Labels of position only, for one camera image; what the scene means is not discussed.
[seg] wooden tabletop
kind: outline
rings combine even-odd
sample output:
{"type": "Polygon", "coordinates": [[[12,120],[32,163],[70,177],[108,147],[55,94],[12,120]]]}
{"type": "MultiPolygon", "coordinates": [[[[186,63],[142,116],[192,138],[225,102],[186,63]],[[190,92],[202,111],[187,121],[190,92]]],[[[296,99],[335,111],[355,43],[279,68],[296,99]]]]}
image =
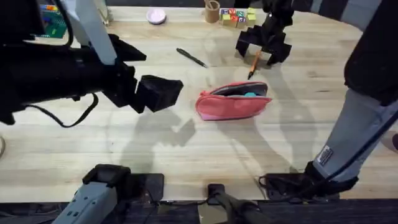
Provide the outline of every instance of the wooden tabletop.
{"type": "MultiPolygon", "coordinates": [[[[207,24],[203,9],[166,8],[160,26],[146,21],[145,7],[111,7],[108,27],[147,55],[130,63],[136,77],[157,75],[183,81],[177,104],[137,114],[99,94],[97,109],[79,126],[63,129],[34,109],[16,113],[17,124],[0,125],[7,149],[0,159],[0,202],[69,201],[95,165],[121,164],[133,172],[166,176],[165,200],[199,200],[207,184],[225,184],[237,198],[262,199],[256,182],[272,172],[302,172],[323,147],[341,110],[343,69],[361,36],[354,27],[297,12],[286,29],[293,45],[282,65],[266,68],[263,55],[253,80],[266,82],[274,100],[265,112],[240,121],[202,121],[195,102],[203,90],[247,78],[256,46],[245,58],[235,51],[241,30],[207,24]],[[209,65],[205,69],[176,52],[180,47],[209,65]]],[[[257,12],[257,23],[265,14],[257,12]]],[[[40,39],[58,43],[64,40],[40,39]]],[[[56,100],[40,105],[65,123],[91,103],[56,100]]],[[[397,198],[398,154],[378,145],[360,181],[344,198],[397,198]]]]}

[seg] wooden cup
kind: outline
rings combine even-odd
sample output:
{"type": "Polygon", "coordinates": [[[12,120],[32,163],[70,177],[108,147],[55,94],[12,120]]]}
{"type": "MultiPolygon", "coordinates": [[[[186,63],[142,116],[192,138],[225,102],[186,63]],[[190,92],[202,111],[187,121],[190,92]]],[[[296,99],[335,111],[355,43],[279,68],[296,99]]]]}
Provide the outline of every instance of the wooden cup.
{"type": "Polygon", "coordinates": [[[205,7],[205,19],[208,23],[215,23],[220,19],[220,4],[218,1],[210,0],[208,1],[211,7],[206,4],[205,7]]]}

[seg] pink pencil case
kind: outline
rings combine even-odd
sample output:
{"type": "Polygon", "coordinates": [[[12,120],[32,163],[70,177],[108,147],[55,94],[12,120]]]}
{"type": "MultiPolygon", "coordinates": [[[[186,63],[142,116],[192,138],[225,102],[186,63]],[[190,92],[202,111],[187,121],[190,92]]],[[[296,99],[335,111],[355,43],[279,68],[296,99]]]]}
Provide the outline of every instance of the pink pencil case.
{"type": "Polygon", "coordinates": [[[196,108],[205,121],[250,118],[261,113],[272,99],[267,98],[267,84],[263,82],[236,82],[203,91],[196,108]],[[255,93],[247,97],[246,93],[255,93]]]}

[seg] orange pencil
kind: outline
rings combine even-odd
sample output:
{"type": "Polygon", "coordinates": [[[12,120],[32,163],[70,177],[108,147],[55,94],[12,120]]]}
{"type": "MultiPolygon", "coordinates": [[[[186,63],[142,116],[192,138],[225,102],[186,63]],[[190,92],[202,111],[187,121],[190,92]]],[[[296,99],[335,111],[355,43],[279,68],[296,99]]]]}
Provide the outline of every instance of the orange pencil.
{"type": "Polygon", "coordinates": [[[256,66],[259,61],[260,55],[261,55],[261,50],[257,51],[257,53],[256,53],[256,57],[254,58],[253,64],[251,65],[251,68],[250,68],[248,80],[254,75],[254,71],[256,71],[256,66]]]}

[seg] wooden block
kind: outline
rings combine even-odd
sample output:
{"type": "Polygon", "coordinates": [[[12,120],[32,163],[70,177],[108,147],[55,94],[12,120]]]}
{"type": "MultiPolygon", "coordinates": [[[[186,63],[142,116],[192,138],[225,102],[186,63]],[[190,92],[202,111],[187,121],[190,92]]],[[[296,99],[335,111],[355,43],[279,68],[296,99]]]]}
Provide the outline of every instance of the wooden block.
{"type": "Polygon", "coordinates": [[[238,17],[238,23],[236,24],[236,28],[243,29],[246,26],[246,18],[238,17]]]}
{"type": "Polygon", "coordinates": [[[228,9],[222,9],[221,10],[221,15],[227,15],[229,14],[229,10],[228,9]]]}
{"type": "Polygon", "coordinates": [[[256,13],[256,9],[248,8],[248,14],[255,14],[255,13],[256,13]]]}
{"type": "Polygon", "coordinates": [[[236,14],[236,9],[228,9],[228,12],[231,16],[234,16],[236,14]]]}
{"type": "Polygon", "coordinates": [[[246,17],[246,24],[249,27],[252,27],[252,26],[256,25],[256,15],[255,14],[248,14],[248,16],[246,17]]]}
{"type": "Polygon", "coordinates": [[[244,17],[244,11],[236,11],[236,16],[244,17]]]}
{"type": "Polygon", "coordinates": [[[230,26],[231,19],[232,19],[231,15],[223,14],[223,15],[221,15],[221,24],[223,24],[224,26],[230,26]]]}

